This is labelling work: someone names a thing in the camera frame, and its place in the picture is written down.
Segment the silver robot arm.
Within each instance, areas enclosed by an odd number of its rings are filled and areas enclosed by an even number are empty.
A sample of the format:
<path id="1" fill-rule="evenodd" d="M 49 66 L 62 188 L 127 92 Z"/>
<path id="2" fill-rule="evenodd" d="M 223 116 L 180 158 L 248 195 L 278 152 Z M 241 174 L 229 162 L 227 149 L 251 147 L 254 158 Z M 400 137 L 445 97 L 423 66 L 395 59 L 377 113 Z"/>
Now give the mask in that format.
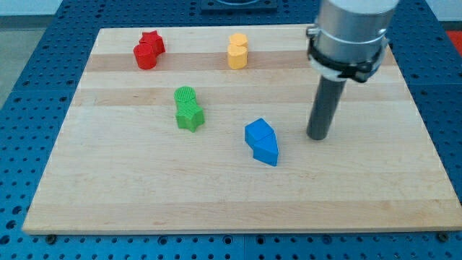
<path id="1" fill-rule="evenodd" d="M 307 28 L 308 60 L 324 78 L 366 82 L 380 67 L 398 0 L 322 0 Z"/>

